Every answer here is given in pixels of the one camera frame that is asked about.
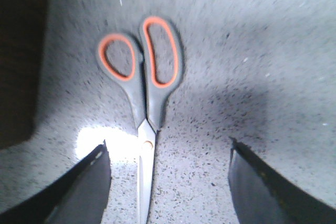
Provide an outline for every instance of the scissor blade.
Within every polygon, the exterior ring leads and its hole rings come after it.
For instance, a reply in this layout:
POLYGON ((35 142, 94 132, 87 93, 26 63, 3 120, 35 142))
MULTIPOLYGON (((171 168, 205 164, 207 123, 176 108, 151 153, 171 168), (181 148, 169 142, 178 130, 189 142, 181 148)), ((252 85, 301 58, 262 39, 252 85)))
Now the scissor blade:
POLYGON ((141 143, 137 188, 138 224, 146 224, 151 201, 155 152, 155 132, 147 120, 144 120, 139 126, 138 136, 141 143))

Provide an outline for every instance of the gray plastic handle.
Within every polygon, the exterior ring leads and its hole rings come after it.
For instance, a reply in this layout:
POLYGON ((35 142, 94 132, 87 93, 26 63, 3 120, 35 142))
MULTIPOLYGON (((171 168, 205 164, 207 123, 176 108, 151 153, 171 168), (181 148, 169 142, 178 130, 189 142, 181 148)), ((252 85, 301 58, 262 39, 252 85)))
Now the gray plastic handle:
POLYGON ((144 48, 144 73, 146 79, 147 119, 155 131, 160 130, 165 113, 165 104, 168 96, 182 80, 183 57, 180 40, 174 27, 165 19, 156 16, 146 18, 140 26, 140 36, 144 48), (160 83, 156 78, 155 56, 153 44, 149 34, 151 25, 160 25, 167 33, 174 54, 174 73, 167 83, 160 83))
POLYGON ((132 108, 134 125, 138 128, 146 118, 146 104, 142 69, 143 57, 136 42, 127 34, 108 34, 99 43, 97 61, 104 73, 119 84, 127 94, 132 108), (117 40, 126 43, 131 51, 132 70, 129 76, 124 76, 114 70, 107 59, 108 45, 117 40))

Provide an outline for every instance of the scissor handle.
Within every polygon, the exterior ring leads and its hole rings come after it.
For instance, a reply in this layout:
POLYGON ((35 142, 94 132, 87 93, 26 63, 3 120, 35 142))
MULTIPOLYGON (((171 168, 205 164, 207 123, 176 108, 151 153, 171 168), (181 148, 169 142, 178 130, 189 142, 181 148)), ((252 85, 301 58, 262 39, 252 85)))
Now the scissor handle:
POLYGON ((108 34, 99 42, 97 61, 104 73, 119 84, 126 92, 131 104, 135 127, 138 128, 146 118, 146 104, 143 86, 143 58, 136 42, 127 34, 108 34), (124 42, 131 51, 132 69, 128 76, 116 71, 107 58, 107 47, 114 41, 124 42))
POLYGON ((146 101, 147 101, 147 119, 155 131, 162 127, 164 108, 168 96, 174 91, 182 80, 183 58, 180 40, 174 27, 165 19, 156 16, 146 18, 141 27, 140 35, 144 48, 144 66, 146 78, 146 101), (174 70, 173 77, 166 83, 161 83, 156 77, 156 64, 154 48, 149 34, 151 25, 160 25, 168 35, 170 45, 173 51, 174 70))

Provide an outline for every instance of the gray speckled surface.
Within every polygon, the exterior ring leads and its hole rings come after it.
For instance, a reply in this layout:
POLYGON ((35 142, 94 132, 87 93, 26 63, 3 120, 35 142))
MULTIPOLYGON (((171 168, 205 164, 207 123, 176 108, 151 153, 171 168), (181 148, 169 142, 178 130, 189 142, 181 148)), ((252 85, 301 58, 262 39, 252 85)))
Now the gray speckled surface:
POLYGON ((237 223, 228 136, 336 207, 335 13, 334 0, 50 0, 37 129, 0 151, 0 211, 72 167, 90 151, 79 151, 85 141, 111 138, 103 223, 135 222, 135 150, 126 150, 136 130, 95 53, 107 32, 139 37, 150 14, 175 23, 185 56, 157 144, 150 223, 237 223))

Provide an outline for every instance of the scissors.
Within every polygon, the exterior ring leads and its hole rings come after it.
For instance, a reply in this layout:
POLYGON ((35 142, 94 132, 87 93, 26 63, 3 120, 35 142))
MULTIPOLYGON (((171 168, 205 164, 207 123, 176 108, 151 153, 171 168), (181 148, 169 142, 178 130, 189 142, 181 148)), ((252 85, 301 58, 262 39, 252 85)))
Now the scissors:
POLYGON ((146 224, 152 189, 155 140, 163 124, 164 107, 168 96, 182 80, 183 58, 180 41, 173 26, 157 16, 146 18, 140 26, 143 54, 135 40, 127 34, 108 34, 99 43, 98 63, 101 69, 128 96, 131 104, 134 124, 138 129, 140 153, 137 174, 137 215, 138 224, 146 224), (168 35, 173 52, 173 76, 162 83, 157 80, 154 48, 149 28, 161 26, 168 35), (109 62, 107 47, 114 41, 125 43, 131 52, 131 73, 126 76, 119 73, 109 62))

